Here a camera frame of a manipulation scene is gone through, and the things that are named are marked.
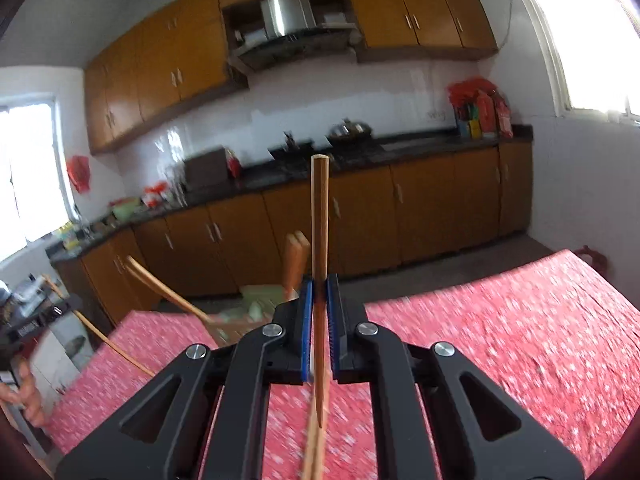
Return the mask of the person left hand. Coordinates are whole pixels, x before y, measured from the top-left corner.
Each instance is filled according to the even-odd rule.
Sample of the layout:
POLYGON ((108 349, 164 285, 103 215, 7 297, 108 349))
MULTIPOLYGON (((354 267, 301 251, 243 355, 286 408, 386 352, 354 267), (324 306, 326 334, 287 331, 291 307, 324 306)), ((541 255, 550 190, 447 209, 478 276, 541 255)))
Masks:
POLYGON ((12 405, 21 406, 25 419, 35 428, 41 428, 46 423, 42 397, 37 389, 29 362, 23 358, 18 360, 17 376, 21 379, 21 385, 17 389, 12 389, 2 382, 0 386, 1 400, 12 405))

